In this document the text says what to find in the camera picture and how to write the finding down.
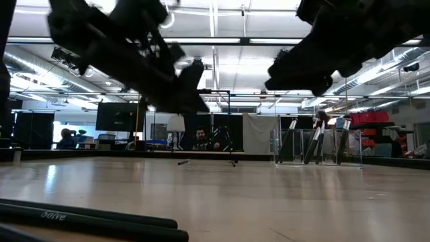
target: man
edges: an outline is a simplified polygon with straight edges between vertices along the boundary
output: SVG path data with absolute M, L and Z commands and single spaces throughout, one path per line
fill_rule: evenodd
M 196 130 L 197 141 L 193 146 L 193 151 L 216 151 L 220 148 L 220 143 L 213 143 L 204 132 L 203 128 Z

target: lamp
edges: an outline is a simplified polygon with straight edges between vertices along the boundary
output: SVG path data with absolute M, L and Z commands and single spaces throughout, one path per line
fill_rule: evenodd
M 177 132 L 179 135 L 181 132 L 185 132 L 185 122 L 183 121 L 183 116 L 173 115 L 169 119 L 169 123 L 167 123 L 167 132 L 173 132 L 173 150 L 180 149 L 178 147 L 178 141 L 181 139 L 177 138 Z

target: person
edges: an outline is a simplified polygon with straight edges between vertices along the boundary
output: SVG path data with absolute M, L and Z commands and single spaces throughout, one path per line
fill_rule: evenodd
M 72 138 L 72 132 L 68 128 L 61 130 L 61 140 L 57 144 L 57 149 L 74 149 L 76 142 Z
M 196 143 L 193 151 L 216 151 L 220 148 L 220 143 L 213 143 L 204 132 L 204 128 L 199 127 L 196 130 Z

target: ceiling pipe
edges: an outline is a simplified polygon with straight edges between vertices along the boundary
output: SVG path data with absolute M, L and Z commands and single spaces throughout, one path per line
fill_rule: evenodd
M 35 56 L 34 54 L 31 54 L 30 52 L 20 48 L 19 46 L 7 46 L 5 55 L 9 58 L 14 59 L 19 64 L 25 65 L 30 69 L 33 69 L 33 71 L 42 75 L 42 78 L 43 75 L 50 73 L 53 74 L 59 81 L 63 80 L 63 83 L 66 83 L 66 85 L 69 85 L 71 87 L 75 86 L 81 90 L 85 90 L 82 92 L 106 92 L 106 90 L 94 84 L 91 84 L 81 78 L 73 76 L 69 73 L 69 71 L 66 71 L 60 67 L 56 67 L 52 63 L 49 63 L 48 61 L 43 60 Z M 109 97 L 109 99 L 111 102 L 125 102 L 125 100 L 123 100 L 122 98 L 115 96 Z
M 367 83 L 368 81 L 374 80 L 375 78 L 378 78 L 386 74 L 388 71 L 400 68 L 401 66 L 411 64 L 413 61 L 415 61 L 417 58 L 427 53 L 428 51 L 430 51 L 430 47 L 411 48 L 398 56 L 391 55 L 391 52 L 390 52 L 385 57 L 380 59 L 380 65 L 378 65 L 377 67 L 373 67 L 373 68 L 370 67 L 365 71 L 361 71 L 360 74 L 356 75 L 355 77 L 347 81 L 346 84 L 339 83 L 337 86 L 332 87 L 325 94 L 340 95 L 350 89 L 353 89 L 364 83 Z M 391 60 L 388 61 L 387 63 L 383 63 L 386 57 L 390 57 Z M 314 97 L 310 100 L 303 101 L 302 107 L 309 108 L 312 106 L 316 106 L 324 102 L 325 100 L 326 100 L 325 98 Z
M 217 37 L 218 36 L 218 0 L 212 0 L 209 5 L 210 12 L 210 36 Z M 214 80 L 214 88 L 215 90 L 220 89 L 220 57 L 218 54 L 218 47 L 212 46 L 212 58 L 213 58 L 213 69 L 212 69 L 212 78 Z M 217 97 L 217 103 L 220 105 L 221 99 L 224 102 L 227 102 L 225 97 L 218 93 L 219 97 Z

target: white lampshade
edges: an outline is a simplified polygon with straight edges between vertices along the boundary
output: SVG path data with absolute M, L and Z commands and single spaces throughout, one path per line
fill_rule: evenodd
M 185 132 L 183 116 L 174 115 L 170 117 L 169 123 L 167 124 L 167 132 Z

